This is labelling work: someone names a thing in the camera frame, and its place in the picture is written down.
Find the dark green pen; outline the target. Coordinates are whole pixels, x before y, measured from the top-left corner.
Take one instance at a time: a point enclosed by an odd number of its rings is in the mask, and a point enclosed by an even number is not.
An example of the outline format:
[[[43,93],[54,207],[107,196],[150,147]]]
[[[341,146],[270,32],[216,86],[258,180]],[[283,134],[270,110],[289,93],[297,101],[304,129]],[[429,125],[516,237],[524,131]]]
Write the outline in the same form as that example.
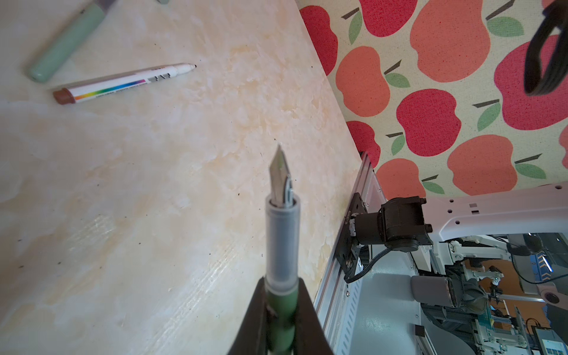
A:
[[[300,198],[294,193],[285,152],[278,146],[269,167],[266,198],[265,289],[273,311],[268,323],[270,354],[290,354],[299,288]]]

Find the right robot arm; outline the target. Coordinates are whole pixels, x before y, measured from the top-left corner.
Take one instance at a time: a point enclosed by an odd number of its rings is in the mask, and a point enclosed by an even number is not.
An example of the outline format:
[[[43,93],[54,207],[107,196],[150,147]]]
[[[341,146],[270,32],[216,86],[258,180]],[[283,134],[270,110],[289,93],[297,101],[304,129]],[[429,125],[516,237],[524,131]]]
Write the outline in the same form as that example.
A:
[[[350,236],[362,245],[411,252],[473,235],[564,233],[567,183],[461,198],[394,198],[357,214]]]

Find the white pen black print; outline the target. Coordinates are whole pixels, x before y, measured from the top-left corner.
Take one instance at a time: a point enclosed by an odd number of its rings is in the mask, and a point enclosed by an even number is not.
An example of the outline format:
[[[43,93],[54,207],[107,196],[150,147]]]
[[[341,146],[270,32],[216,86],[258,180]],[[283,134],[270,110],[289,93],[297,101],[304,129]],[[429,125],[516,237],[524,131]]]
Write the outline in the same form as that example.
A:
[[[112,78],[97,78],[88,84],[77,84],[56,90],[53,92],[53,97],[60,105],[82,103],[135,87],[186,75],[197,67],[196,64],[182,63],[155,67],[130,74],[114,75]]]

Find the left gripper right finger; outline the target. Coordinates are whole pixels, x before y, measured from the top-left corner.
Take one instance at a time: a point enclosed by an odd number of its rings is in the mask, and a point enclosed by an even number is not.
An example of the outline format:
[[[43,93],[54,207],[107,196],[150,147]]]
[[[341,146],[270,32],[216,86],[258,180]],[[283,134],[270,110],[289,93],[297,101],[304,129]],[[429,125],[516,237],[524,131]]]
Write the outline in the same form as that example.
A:
[[[334,355],[322,329],[312,299],[303,279],[299,279],[297,309],[294,318],[294,354]]]

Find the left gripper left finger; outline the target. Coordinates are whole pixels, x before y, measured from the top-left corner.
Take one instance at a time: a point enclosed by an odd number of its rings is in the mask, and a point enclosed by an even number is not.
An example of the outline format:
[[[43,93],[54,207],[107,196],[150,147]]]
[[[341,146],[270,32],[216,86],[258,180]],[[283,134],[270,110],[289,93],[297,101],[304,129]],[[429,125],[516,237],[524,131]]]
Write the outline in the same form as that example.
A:
[[[259,279],[243,322],[228,355],[266,355],[268,353],[268,301],[265,278]]]

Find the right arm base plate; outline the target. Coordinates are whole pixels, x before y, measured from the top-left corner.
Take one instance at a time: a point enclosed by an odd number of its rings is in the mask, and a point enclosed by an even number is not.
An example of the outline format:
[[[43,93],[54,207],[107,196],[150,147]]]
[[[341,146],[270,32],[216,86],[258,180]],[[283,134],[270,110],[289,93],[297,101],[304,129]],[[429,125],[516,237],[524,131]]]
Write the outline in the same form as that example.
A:
[[[340,228],[334,258],[340,265],[344,274],[344,281],[351,282],[357,274],[359,254],[361,250],[360,242],[355,237],[354,220],[359,214],[367,214],[367,208],[362,200],[361,194],[355,192],[351,198],[346,216]]]

